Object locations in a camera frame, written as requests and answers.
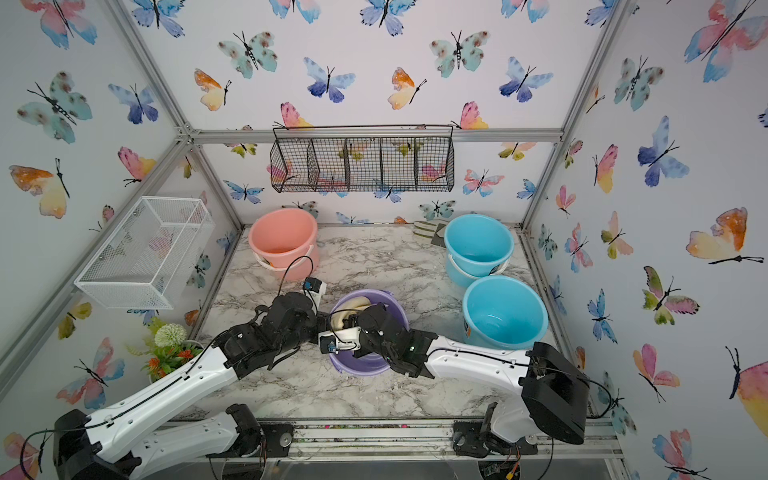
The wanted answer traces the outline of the purple plastic bucket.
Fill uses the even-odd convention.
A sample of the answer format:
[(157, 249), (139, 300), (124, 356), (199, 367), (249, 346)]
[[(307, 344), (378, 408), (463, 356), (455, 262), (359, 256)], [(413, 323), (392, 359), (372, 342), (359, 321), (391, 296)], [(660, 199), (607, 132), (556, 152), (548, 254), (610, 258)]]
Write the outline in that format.
[[(385, 290), (362, 289), (353, 291), (342, 297), (334, 306), (333, 311), (356, 307), (358, 298), (366, 298), (371, 305), (384, 304), (387, 311), (400, 325), (406, 329), (409, 328), (409, 321), (404, 308), (391, 292)], [(330, 355), (329, 358), (333, 367), (338, 372), (358, 377), (376, 376), (390, 369), (388, 363), (381, 356), (374, 353), (356, 358), (352, 352), (345, 351), (337, 355)]]

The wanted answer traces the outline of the cream yellow microfibre cloth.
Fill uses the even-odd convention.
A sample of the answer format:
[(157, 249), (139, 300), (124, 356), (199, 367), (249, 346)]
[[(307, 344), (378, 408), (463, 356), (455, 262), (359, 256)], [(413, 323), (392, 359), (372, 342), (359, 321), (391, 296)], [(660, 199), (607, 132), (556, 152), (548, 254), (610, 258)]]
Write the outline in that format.
[(364, 311), (372, 305), (371, 301), (365, 296), (354, 296), (342, 302), (335, 307), (331, 314), (331, 327), (333, 330), (347, 329), (345, 321), (353, 315)]

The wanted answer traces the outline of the pink plastic bucket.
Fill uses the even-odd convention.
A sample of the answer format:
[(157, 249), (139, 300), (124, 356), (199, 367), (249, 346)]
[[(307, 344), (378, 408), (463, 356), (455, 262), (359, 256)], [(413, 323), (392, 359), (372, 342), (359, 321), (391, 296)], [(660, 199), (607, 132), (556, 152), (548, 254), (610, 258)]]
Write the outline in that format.
[(319, 264), (318, 224), (307, 211), (281, 208), (259, 218), (248, 244), (257, 263), (286, 281), (301, 281)]

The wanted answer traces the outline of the teal bucket with sticker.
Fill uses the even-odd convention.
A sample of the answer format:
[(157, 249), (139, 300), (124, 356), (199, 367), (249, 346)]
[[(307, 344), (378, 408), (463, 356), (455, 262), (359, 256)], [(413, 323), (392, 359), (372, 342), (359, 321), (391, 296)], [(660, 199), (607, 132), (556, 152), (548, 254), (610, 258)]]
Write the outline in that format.
[(482, 278), (500, 275), (515, 249), (511, 230), (480, 214), (451, 220), (444, 229), (446, 272), (459, 287), (468, 288)]

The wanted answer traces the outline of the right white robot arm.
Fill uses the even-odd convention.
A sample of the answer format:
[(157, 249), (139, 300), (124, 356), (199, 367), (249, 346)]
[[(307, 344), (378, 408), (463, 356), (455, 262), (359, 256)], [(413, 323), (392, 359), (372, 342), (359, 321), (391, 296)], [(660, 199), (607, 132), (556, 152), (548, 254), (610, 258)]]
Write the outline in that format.
[(360, 329), (360, 347), (410, 378), (448, 378), (501, 393), (491, 408), (490, 434), (512, 444), (538, 434), (581, 445), (586, 437), (589, 379), (554, 347), (494, 350), (401, 326), (382, 304), (355, 312), (345, 326)]

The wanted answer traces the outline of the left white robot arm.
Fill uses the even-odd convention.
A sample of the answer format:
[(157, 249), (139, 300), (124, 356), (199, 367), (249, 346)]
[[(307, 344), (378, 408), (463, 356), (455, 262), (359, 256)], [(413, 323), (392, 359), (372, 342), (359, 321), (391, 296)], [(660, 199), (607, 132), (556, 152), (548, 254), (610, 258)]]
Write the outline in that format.
[(249, 407), (181, 427), (165, 423), (259, 369), (270, 370), (317, 337), (321, 294), (289, 292), (259, 306), (253, 319), (219, 333), (203, 352), (156, 383), (109, 407), (72, 410), (53, 430), (60, 479), (141, 479), (196, 457), (268, 458), (280, 437)]

